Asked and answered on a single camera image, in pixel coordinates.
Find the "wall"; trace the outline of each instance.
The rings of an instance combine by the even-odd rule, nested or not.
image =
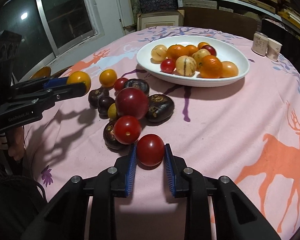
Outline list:
[[[69,51],[65,52],[50,65],[52,73],[55,73],[67,66],[71,66],[93,52],[108,45],[112,41],[124,36],[120,23],[120,14],[116,0],[90,0],[91,10],[95,13],[95,21],[98,26],[98,35],[91,37]],[[32,69],[27,76],[31,76],[37,70]]]

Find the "pink tablecloth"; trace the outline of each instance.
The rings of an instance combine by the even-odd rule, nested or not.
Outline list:
[[[249,59],[250,72],[225,87],[191,88],[159,80],[137,65],[142,46],[175,35],[232,44]],[[146,80],[150,94],[169,95],[173,116],[160,126],[146,126],[141,135],[159,135],[174,155],[205,176],[229,176],[288,240],[300,226],[300,75],[282,55],[272,62],[251,46],[252,41],[215,30],[154,27],[111,43],[66,74],[83,70],[97,89],[100,72],[113,68],[118,76]],[[48,199],[73,175],[96,176],[127,153],[105,146],[107,122],[90,109],[86,95],[56,103],[41,121],[26,126],[27,157]],[[163,170],[163,163],[153,170],[138,166],[132,197],[115,201],[118,240],[183,239],[185,200],[170,196]]]

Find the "paper cup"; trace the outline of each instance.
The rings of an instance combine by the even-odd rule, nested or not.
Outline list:
[[[267,49],[267,53],[266,56],[273,60],[273,61],[278,61],[278,56],[282,47],[282,44],[273,40],[273,39],[269,39],[268,42],[268,49]]]

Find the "dark purple tomato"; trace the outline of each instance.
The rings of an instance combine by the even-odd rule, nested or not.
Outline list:
[[[176,62],[173,59],[165,59],[161,62],[160,68],[162,72],[171,74],[176,68]]]
[[[121,91],[124,88],[125,82],[127,82],[127,78],[118,78],[116,82],[114,83],[114,90],[115,91]]]
[[[151,167],[159,164],[164,152],[164,142],[156,134],[147,134],[137,143],[137,158],[143,165]]]
[[[131,115],[138,120],[146,115],[148,105],[148,97],[137,88],[124,88],[115,99],[115,106],[119,116]]]
[[[115,139],[122,144],[134,143],[138,140],[141,131],[142,128],[139,121],[130,115],[120,117],[113,127]]]
[[[210,46],[210,45],[204,45],[204,46],[202,47],[202,49],[206,49],[207,51],[210,52],[211,55],[213,55],[213,56],[215,56],[215,57],[217,56],[216,50],[215,50],[212,46]]]

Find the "tangerine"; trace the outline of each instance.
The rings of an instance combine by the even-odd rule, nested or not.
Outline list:
[[[167,50],[167,57],[176,61],[181,56],[188,56],[188,49],[186,47],[176,44],[172,45]]]
[[[222,75],[222,63],[213,55],[203,57],[199,65],[200,75],[203,78],[220,78]]]
[[[188,56],[190,57],[198,51],[198,48],[194,45],[188,45],[186,46],[186,49],[188,49]]]

